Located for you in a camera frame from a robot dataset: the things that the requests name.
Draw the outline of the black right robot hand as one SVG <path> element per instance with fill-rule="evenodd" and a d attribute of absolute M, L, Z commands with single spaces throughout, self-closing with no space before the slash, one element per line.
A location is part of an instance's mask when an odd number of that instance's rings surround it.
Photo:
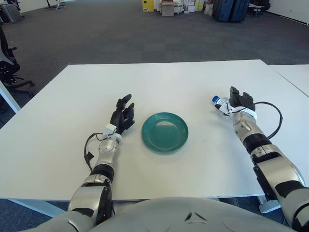
<path fill-rule="evenodd" d="M 239 90 L 233 86 L 230 87 L 229 98 L 214 96 L 212 102 L 217 110 L 219 110 L 224 116 L 232 116 L 238 112 L 245 112 L 254 119 L 257 119 L 252 96 L 246 92 L 243 92 L 243 94 L 240 95 Z"/>

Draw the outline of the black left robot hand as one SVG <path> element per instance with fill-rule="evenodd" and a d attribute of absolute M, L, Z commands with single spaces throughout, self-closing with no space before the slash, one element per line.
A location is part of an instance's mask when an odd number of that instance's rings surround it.
<path fill-rule="evenodd" d="M 134 123 L 134 103 L 128 107 L 126 104 L 131 99 L 132 95 L 128 94 L 122 99 L 119 99 L 116 104 L 116 110 L 113 112 L 110 123 L 116 126 L 116 133 L 122 134 L 125 130 L 129 129 Z"/>

